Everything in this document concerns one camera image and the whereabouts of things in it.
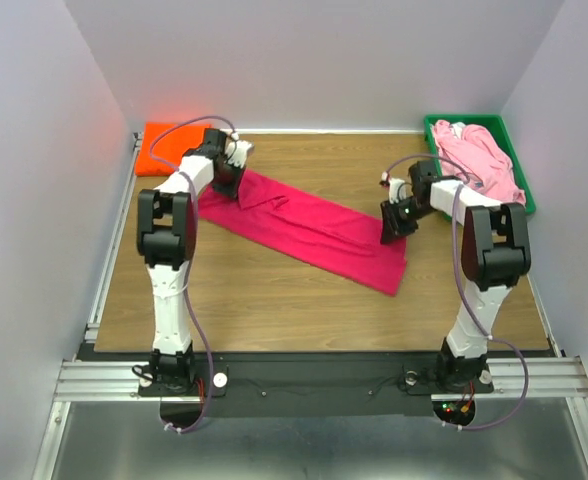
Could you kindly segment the magenta t-shirt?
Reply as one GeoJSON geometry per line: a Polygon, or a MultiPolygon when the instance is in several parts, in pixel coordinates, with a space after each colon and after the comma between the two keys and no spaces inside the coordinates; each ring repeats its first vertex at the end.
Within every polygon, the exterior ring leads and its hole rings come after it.
{"type": "Polygon", "coordinates": [[[406,242],[381,243],[382,221],[248,171],[238,198],[208,188],[199,215],[236,235],[383,294],[394,296],[406,242]]]}

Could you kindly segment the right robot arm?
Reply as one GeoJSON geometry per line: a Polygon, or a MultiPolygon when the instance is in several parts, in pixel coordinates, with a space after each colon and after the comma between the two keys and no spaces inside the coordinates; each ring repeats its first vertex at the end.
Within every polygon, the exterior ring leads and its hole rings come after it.
{"type": "Polygon", "coordinates": [[[442,175],[436,155],[412,155],[410,179],[389,170],[380,183],[388,198],[380,205],[381,242],[390,245],[413,234],[425,216],[441,212],[451,221],[453,268],[461,307],[443,340],[435,364],[406,368],[411,394],[457,393],[488,388],[488,345],[503,301],[531,267],[527,215],[519,203],[502,203],[470,187],[467,172],[442,175]]]}

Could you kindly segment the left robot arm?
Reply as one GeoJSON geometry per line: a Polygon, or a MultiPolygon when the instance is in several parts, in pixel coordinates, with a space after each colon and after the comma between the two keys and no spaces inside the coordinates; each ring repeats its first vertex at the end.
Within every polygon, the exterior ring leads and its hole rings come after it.
{"type": "Polygon", "coordinates": [[[149,363],[132,368],[142,396],[181,396],[202,386],[186,299],[198,198],[207,188],[237,198],[252,149],[234,131],[207,128],[201,144],[183,154],[165,181],[138,194],[136,246],[151,282],[154,308],[149,363]]]}

